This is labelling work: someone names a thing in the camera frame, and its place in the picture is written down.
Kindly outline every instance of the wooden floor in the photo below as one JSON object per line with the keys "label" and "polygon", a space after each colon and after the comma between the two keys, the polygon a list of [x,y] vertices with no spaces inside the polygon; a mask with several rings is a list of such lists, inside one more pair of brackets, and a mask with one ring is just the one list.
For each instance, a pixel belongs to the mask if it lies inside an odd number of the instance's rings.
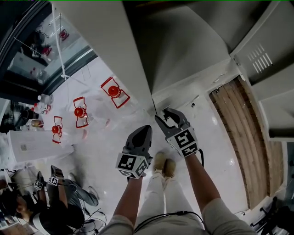
{"label": "wooden floor", "polygon": [[280,142],[266,140],[257,104],[241,79],[210,94],[235,150],[248,207],[253,209],[266,195],[273,195],[283,182],[283,155]]}

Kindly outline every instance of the forearm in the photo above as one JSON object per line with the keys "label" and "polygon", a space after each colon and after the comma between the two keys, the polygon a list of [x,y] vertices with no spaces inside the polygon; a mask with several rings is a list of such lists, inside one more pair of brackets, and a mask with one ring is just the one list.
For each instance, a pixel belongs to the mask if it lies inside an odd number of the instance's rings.
{"label": "forearm", "polygon": [[47,204],[46,194],[45,194],[44,188],[42,188],[41,190],[38,191],[38,199],[40,201],[44,202],[45,204]]}
{"label": "forearm", "polygon": [[221,198],[215,184],[202,167],[195,154],[185,157],[193,191],[200,211],[215,198]]}
{"label": "forearm", "polygon": [[60,185],[58,185],[58,194],[59,194],[59,200],[62,201],[65,205],[65,207],[68,207],[68,200],[66,198],[66,193],[64,190],[63,182],[60,180]]}
{"label": "forearm", "polygon": [[125,216],[132,222],[133,225],[136,223],[138,214],[142,179],[142,177],[139,179],[130,178],[124,194],[122,195],[113,214]]}

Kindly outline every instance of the brown shoe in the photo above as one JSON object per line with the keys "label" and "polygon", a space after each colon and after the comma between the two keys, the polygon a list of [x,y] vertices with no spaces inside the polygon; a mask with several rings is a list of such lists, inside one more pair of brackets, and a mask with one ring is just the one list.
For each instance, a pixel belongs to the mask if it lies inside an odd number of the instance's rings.
{"label": "brown shoe", "polygon": [[176,163],[174,160],[167,159],[165,161],[164,170],[163,170],[163,177],[165,178],[172,178],[175,175],[175,166]]}
{"label": "brown shoe", "polygon": [[153,172],[155,172],[155,170],[163,170],[165,161],[166,161],[165,154],[163,152],[158,152],[154,158]]}

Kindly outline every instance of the black shirt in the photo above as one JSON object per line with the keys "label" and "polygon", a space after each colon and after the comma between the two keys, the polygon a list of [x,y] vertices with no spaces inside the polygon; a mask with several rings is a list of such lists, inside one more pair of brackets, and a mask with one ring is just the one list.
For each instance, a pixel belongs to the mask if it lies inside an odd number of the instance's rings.
{"label": "black shirt", "polygon": [[33,225],[33,218],[40,213],[40,222],[43,228],[51,235],[70,235],[74,231],[67,225],[80,229],[84,223],[84,214],[81,208],[68,204],[66,208],[62,201],[56,200],[50,208],[44,202],[35,204],[29,223]]}

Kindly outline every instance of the black and white marker cube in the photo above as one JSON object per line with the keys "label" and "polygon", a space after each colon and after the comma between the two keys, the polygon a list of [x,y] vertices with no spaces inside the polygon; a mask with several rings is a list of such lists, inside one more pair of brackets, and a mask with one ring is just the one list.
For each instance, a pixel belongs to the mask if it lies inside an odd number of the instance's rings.
{"label": "black and white marker cube", "polygon": [[35,188],[36,190],[41,190],[42,187],[43,187],[43,184],[42,184],[41,182],[39,182],[39,181],[35,181],[35,182],[34,182],[34,188]]}
{"label": "black and white marker cube", "polygon": [[57,186],[57,184],[58,184],[58,179],[55,178],[55,177],[53,177],[53,176],[51,176],[51,177],[49,178],[49,180],[48,180],[48,184],[50,184],[50,185],[52,185],[52,186]]}
{"label": "black and white marker cube", "polygon": [[138,179],[147,167],[148,163],[145,157],[119,153],[115,168],[124,176]]}
{"label": "black and white marker cube", "polygon": [[167,139],[170,146],[182,157],[197,152],[197,138],[193,127],[189,127]]}

